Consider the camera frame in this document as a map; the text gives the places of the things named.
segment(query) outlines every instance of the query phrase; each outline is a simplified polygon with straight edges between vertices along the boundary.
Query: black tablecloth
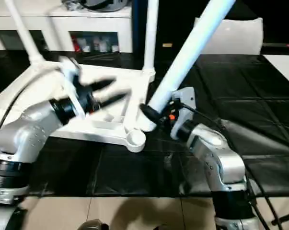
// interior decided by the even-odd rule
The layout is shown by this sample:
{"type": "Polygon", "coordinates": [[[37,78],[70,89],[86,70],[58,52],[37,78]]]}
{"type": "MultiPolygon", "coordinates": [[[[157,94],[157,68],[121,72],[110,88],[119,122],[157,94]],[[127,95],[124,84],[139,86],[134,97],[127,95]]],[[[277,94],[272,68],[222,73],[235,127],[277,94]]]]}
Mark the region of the black tablecloth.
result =
{"type": "MultiPolygon", "coordinates": [[[[131,54],[90,57],[83,64],[141,69],[131,54]]],[[[45,53],[57,60],[58,52],[45,53]]],[[[171,62],[157,60],[150,98],[171,62]]],[[[29,65],[20,51],[0,51],[0,91],[29,65]]],[[[263,56],[201,56],[181,87],[193,86],[197,109],[222,124],[269,196],[289,196],[289,82],[263,56]]],[[[196,121],[214,127],[208,120],[196,121]]],[[[160,130],[146,147],[49,138],[35,163],[31,194],[40,196],[209,196],[200,162],[160,130]]]]}

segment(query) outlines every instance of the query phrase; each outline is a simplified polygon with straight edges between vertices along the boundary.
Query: red object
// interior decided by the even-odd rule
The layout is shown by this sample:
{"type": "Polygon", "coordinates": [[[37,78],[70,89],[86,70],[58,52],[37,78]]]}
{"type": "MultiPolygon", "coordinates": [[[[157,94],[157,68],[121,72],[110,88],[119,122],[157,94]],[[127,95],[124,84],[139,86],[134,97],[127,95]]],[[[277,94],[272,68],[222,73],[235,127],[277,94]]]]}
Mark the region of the red object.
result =
{"type": "Polygon", "coordinates": [[[170,120],[175,120],[175,116],[173,114],[169,115],[170,120]]]}
{"type": "Polygon", "coordinates": [[[72,37],[72,43],[73,43],[75,52],[81,52],[81,47],[77,43],[76,37],[75,36],[71,36],[71,37],[72,37]]]}

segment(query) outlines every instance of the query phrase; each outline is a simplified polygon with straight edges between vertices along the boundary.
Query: orange button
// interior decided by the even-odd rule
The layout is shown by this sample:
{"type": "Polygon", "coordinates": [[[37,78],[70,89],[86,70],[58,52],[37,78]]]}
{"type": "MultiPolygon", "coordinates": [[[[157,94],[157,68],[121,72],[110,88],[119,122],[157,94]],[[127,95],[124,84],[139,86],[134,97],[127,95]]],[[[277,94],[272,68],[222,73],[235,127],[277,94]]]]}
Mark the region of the orange button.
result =
{"type": "Polygon", "coordinates": [[[173,114],[169,115],[170,120],[175,120],[175,116],[173,114]]]}

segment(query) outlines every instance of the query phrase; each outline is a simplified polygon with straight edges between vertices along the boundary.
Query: white stand leg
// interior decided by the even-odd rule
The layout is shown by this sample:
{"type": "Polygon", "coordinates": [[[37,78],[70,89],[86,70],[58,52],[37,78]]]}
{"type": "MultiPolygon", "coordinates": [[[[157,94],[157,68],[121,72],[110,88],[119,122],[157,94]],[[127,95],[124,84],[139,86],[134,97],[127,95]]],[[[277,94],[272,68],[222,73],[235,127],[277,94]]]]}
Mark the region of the white stand leg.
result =
{"type": "Polygon", "coordinates": [[[146,35],[145,35],[145,53],[143,71],[155,76],[154,60],[155,60],[155,44],[156,44],[156,31],[158,20],[158,6],[159,0],[149,0],[148,2],[148,15],[146,22],[146,35]]]}
{"type": "Polygon", "coordinates": [[[29,61],[31,64],[39,63],[44,61],[42,55],[39,53],[33,38],[31,37],[29,31],[26,29],[24,22],[13,2],[13,0],[5,0],[6,5],[11,13],[11,16],[16,24],[18,34],[24,44],[26,52],[29,56],[29,61]]]}
{"type": "MultiPolygon", "coordinates": [[[[149,106],[161,112],[176,91],[185,76],[197,60],[207,41],[211,38],[221,21],[227,15],[235,0],[210,0],[198,23],[186,39],[183,47],[164,76],[157,91],[151,98],[149,106]]],[[[144,131],[152,131],[156,125],[143,114],[139,125],[144,131]]]]}

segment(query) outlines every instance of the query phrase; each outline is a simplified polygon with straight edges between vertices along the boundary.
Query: cable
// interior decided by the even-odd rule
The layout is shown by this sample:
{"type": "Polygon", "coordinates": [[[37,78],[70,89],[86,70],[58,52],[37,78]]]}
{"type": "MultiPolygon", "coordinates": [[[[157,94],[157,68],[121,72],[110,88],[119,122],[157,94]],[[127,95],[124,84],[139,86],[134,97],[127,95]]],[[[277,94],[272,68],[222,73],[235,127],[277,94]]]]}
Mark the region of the cable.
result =
{"type": "MultiPolygon", "coordinates": [[[[199,111],[191,108],[190,106],[188,106],[188,105],[186,105],[186,104],[184,104],[184,103],[180,103],[180,105],[181,105],[183,108],[189,109],[190,111],[201,115],[202,117],[206,118],[206,119],[209,120],[210,122],[214,123],[214,124],[218,127],[218,129],[220,129],[220,131],[224,131],[224,129],[223,129],[216,121],[214,121],[214,120],[211,119],[210,117],[206,116],[205,114],[203,114],[203,113],[201,113],[201,112],[199,112],[199,111]]],[[[232,143],[231,139],[229,138],[229,136],[228,136],[227,134],[226,134],[225,136],[226,136],[225,138],[227,139],[229,145],[231,146],[231,148],[233,148],[233,143],[232,143]]],[[[268,204],[268,206],[269,206],[269,208],[270,208],[270,210],[271,210],[271,212],[272,212],[272,214],[273,214],[273,217],[274,217],[274,219],[275,219],[276,222],[277,222],[278,229],[279,229],[279,230],[283,230],[283,227],[282,227],[282,225],[281,225],[281,222],[280,222],[280,220],[279,220],[279,217],[278,217],[278,215],[277,215],[277,213],[276,213],[276,211],[275,211],[275,209],[274,209],[274,207],[273,207],[273,205],[272,205],[269,197],[266,195],[266,192],[264,191],[264,188],[262,187],[261,183],[257,180],[257,178],[254,176],[254,173],[252,172],[252,170],[250,169],[250,167],[249,167],[245,162],[244,162],[244,165],[245,165],[246,170],[247,170],[247,171],[249,172],[249,174],[253,177],[255,183],[256,183],[257,186],[259,187],[260,192],[262,193],[263,197],[265,198],[265,200],[266,200],[266,202],[267,202],[267,204],[268,204]]],[[[254,210],[255,210],[255,212],[256,212],[256,214],[257,214],[260,222],[261,222],[262,225],[264,226],[264,228],[265,228],[266,230],[269,230],[269,227],[268,227],[267,223],[265,222],[265,220],[264,220],[263,216],[261,215],[261,213],[260,213],[259,209],[257,208],[257,206],[254,207],[254,210]]]]}
{"type": "Polygon", "coordinates": [[[13,105],[15,104],[15,102],[17,101],[17,99],[20,97],[20,95],[24,92],[25,89],[27,89],[28,86],[30,86],[32,83],[34,83],[36,80],[38,80],[40,77],[45,76],[46,74],[52,72],[52,71],[60,71],[58,68],[54,68],[54,69],[47,69],[39,74],[37,74],[34,78],[32,78],[29,82],[27,82],[20,91],[17,92],[17,94],[14,96],[14,98],[12,99],[12,101],[10,102],[10,104],[8,105],[1,121],[0,121],[0,129],[2,127],[2,125],[4,124],[10,110],[12,109],[13,105]]]}
{"type": "Polygon", "coordinates": [[[258,207],[257,207],[257,201],[256,201],[256,197],[255,197],[255,194],[254,194],[254,191],[252,189],[252,186],[251,186],[251,181],[249,179],[249,176],[248,175],[245,175],[245,178],[246,178],[246,186],[247,186],[247,190],[249,192],[249,197],[253,197],[253,199],[250,199],[250,204],[251,206],[253,207],[259,221],[262,223],[263,227],[265,230],[270,230],[268,224],[266,223],[265,219],[263,218],[261,212],[259,211],[258,207]]]}
{"type": "Polygon", "coordinates": [[[221,127],[216,121],[214,121],[213,119],[211,119],[209,116],[205,115],[204,113],[201,113],[200,111],[195,110],[195,109],[191,108],[189,105],[186,105],[186,104],[184,104],[184,103],[180,103],[180,105],[181,105],[183,108],[189,109],[189,110],[192,111],[193,113],[199,114],[199,115],[201,115],[202,117],[204,117],[205,119],[207,119],[208,121],[214,123],[214,124],[218,127],[218,129],[220,129],[220,131],[223,130],[222,127],[221,127]]]}
{"type": "Polygon", "coordinates": [[[182,198],[179,198],[180,203],[181,203],[181,211],[183,214],[183,224],[184,224],[184,230],[186,230],[186,223],[185,223],[185,215],[184,215],[184,209],[183,209],[183,202],[182,202],[182,198]]]}
{"type": "Polygon", "coordinates": [[[265,198],[265,200],[266,200],[266,202],[267,202],[267,204],[268,204],[268,206],[269,206],[269,208],[270,208],[270,210],[271,210],[271,212],[272,212],[272,214],[273,214],[273,217],[274,217],[274,219],[276,220],[278,229],[279,229],[279,230],[283,230],[283,227],[282,227],[282,224],[281,224],[281,222],[280,222],[280,220],[279,220],[279,217],[278,217],[278,215],[277,215],[277,213],[276,213],[276,211],[275,211],[275,209],[274,209],[274,207],[273,207],[273,205],[272,205],[269,197],[266,195],[266,193],[265,193],[265,191],[264,191],[264,188],[263,188],[262,185],[259,183],[258,179],[254,176],[254,173],[252,172],[252,170],[250,169],[250,167],[249,167],[247,164],[245,164],[245,168],[246,168],[246,170],[249,172],[249,174],[253,177],[253,179],[254,179],[255,183],[257,184],[260,192],[262,193],[263,197],[265,198]]]}

